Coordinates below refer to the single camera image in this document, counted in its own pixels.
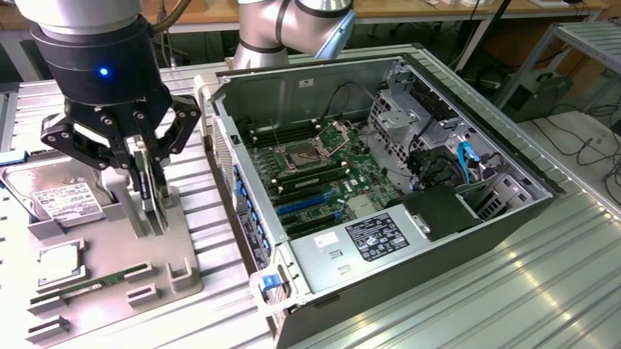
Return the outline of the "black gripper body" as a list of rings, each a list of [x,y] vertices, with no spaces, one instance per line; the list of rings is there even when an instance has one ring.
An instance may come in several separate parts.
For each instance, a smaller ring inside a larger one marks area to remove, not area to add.
[[[116,31],[91,35],[52,33],[39,24],[31,34],[61,94],[71,102],[69,116],[99,134],[107,127],[93,109],[119,122],[120,134],[139,134],[133,113],[146,114],[156,126],[172,102],[162,82],[151,26],[143,16]]]

